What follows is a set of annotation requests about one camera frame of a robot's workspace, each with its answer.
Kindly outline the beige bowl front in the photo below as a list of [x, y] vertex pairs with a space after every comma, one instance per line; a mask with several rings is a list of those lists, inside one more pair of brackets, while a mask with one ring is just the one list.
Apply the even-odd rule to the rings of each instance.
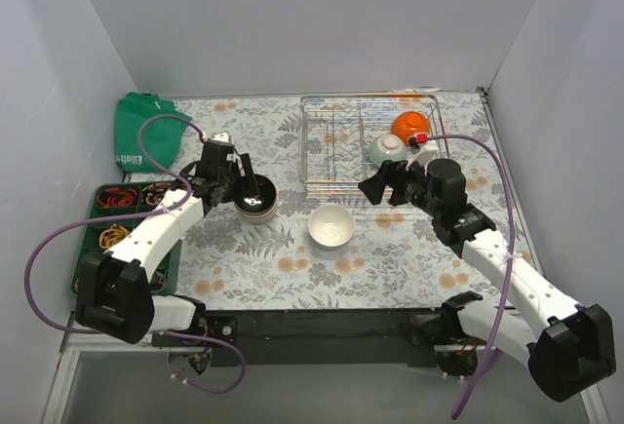
[[262, 174], [254, 176], [255, 189], [234, 201], [235, 209], [247, 217], [269, 215], [277, 208], [278, 193], [272, 180]]

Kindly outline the green cloth bag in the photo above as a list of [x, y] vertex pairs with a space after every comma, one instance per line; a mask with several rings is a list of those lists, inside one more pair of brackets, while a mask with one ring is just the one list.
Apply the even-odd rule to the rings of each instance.
[[[188, 122], [191, 117], [176, 110], [175, 104], [157, 95], [128, 93], [118, 101], [114, 119], [115, 161], [126, 173], [158, 173], [141, 151], [137, 142], [140, 128], [150, 118], [171, 114]], [[175, 160], [185, 122], [177, 119], [160, 119], [147, 126], [142, 134], [143, 147], [155, 161], [168, 168]]]

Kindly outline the pale green patterned bowl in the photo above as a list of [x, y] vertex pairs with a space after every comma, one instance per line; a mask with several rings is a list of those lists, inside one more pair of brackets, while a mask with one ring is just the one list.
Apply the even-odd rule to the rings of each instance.
[[386, 160], [403, 161], [408, 152], [406, 145], [396, 135], [385, 134], [376, 137], [369, 146], [370, 161], [380, 167]]

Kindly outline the metal corner bracket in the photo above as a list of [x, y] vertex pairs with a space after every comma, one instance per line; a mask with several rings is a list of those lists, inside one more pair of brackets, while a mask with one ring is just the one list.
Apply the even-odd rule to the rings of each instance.
[[478, 87], [476, 89], [476, 93], [479, 95], [481, 102], [483, 103], [487, 103], [488, 102], [488, 89], [485, 87]]

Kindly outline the brown pink patterned scrunchie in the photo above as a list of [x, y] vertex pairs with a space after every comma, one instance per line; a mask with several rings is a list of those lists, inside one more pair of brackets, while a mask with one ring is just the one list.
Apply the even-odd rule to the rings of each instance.
[[143, 186], [140, 189], [140, 203], [146, 206], [155, 207], [159, 205], [165, 193], [171, 188], [169, 182], [155, 182]]

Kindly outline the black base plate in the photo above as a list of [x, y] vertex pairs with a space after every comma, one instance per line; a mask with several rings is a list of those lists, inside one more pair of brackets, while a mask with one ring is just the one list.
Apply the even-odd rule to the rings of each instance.
[[443, 330], [439, 308], [208, 311], [197, 334], [237, 347], [250, 366], [396, 364], [470, 375], [483, 340]]

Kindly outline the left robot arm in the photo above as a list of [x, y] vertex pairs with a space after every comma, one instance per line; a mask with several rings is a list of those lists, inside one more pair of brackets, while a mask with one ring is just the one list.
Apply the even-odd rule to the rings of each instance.
[[261, 205], [252, 161], [233, 144], [210, 139], [201, 159], [185, 168], [156, 209], [142, 214], [125, 239], [83, 258], [76, 322], [130, 344], [163, 330], [173, 330], [185, 345], [200, 344], [208, 332], [199, 316], [203, 304], [184, 296], [156, 295], [150, 284], [181, 236], [213, 208], [230, 202]]

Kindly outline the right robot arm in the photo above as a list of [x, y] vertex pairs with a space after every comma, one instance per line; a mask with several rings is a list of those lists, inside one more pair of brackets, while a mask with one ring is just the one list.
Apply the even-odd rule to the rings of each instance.
[[456, 295], [441, 308], [441, 330], [448, 341], [486, 339], [498, 326], [495, 348], [525, 364], [539, 389], [556, 402], [616, 372], [607, 311], [598, 304], [581, 305], [510, 253], [493, 221], [469, 203], [466, 178], [456, 162], [435, 159], [422, 168], [386, 161], [358, 187], [374, 205], [390, 188], [390, 205], [411, 204], [431, 216], [437, 238], [480, 271], [515, 309], [498, 319], [496, 307], [486, 305], [481, 295]]

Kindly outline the white ribbed bowl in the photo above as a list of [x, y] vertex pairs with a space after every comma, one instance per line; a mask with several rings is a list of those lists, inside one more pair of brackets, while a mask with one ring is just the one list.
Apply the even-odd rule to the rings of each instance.
[[351, 212], [339, 205], [323, 205], [308, 219], [308, 233], [323, 250], [336, 250], [350, 242], [355, 234]]

